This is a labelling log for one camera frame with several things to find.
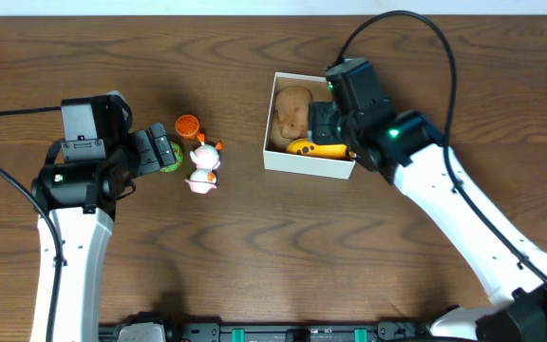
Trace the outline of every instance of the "green indicator light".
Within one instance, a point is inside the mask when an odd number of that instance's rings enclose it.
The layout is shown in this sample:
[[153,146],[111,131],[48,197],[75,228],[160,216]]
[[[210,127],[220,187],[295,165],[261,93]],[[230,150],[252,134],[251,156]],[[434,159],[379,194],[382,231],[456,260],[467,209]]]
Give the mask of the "green indicator light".
[[400,131],[396,128],[392,128],[392,129],[388,130],[387,134],[389,134],[389,136],[392,137],[392,138],[396,138],[400,134]]

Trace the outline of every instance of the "pink and white toy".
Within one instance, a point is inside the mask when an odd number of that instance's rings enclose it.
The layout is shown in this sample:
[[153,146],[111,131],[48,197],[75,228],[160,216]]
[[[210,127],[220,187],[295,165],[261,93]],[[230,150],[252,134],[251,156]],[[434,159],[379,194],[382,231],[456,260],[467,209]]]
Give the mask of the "pink and white toy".
[[201,146],[195,151],[189,152],[191,161],[196,164],[198,169],[191,174],[189,180],[185,181],[189,183],[191,191],[206,194],[210,189],[217,188],[217,176],[213,171],[220,166],[218,151],[222,149],[223,145],[221,142],[218,142],[216,147],[206,144],[206,137],[203,134],[198,134],[198,140]]

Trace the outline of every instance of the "wood grain tabletop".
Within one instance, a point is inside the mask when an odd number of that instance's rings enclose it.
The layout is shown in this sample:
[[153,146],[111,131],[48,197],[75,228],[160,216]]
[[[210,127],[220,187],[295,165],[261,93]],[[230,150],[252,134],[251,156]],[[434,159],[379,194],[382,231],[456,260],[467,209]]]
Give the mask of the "wood grain tabletop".
[[[433,17],[454,48],[452,145],[500,210],[547,251],[547,16]],[[487,305],[467,263],[379,175],[266,171],[262,143],[277,71],[323,75],[365,17],[0,18],[0,110],[119,90],[133,129],[198,115],[222,140],[219,188],[177,172],[137,179],[118,203],[101,322],[139,311],[246,321],[372,321]],[[349,49],[377,68],[399,110],[439,127],[449,75],[422,24],[387,20]],[[60,113],[0,118],[0,165],[26,187]],[[195,148],[187,142],[185,150]],[[37,215],[0,179],[0,341],[27,340],[39,269]]]

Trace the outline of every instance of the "white box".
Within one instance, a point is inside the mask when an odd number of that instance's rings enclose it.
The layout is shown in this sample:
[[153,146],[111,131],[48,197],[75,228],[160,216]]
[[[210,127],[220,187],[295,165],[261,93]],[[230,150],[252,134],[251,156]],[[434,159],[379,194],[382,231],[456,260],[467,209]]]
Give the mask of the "white box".
[[274,113],[275,94],[288,86],[304,86],[311,91],[314,101],[331,101],[332,95],[324,77],[295,75],[276,72],[273,78],[272,100],[267,118],[265,142],[263,143],[263,161],[268,170],[294,172],[304,175],[333,177],[346,180],[351,175],[355,161],[339,161],[317,157],[298,156],[291,153],[274,151],[270,145],[272,115]]

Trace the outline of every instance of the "green round object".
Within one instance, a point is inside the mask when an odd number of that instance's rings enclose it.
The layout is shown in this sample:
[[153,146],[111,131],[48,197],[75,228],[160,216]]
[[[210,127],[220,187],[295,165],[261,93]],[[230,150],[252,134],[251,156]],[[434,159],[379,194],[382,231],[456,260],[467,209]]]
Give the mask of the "green round object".
[[179,166],[182,164],[182,150],[180,147],[170,142],[170,145],[172,146],[172,152],[175,154],[175,157],[177,157],[177,162],[173,163],[172,165],[165,166],[160,169],[161,172],[172,172],[179,168]]

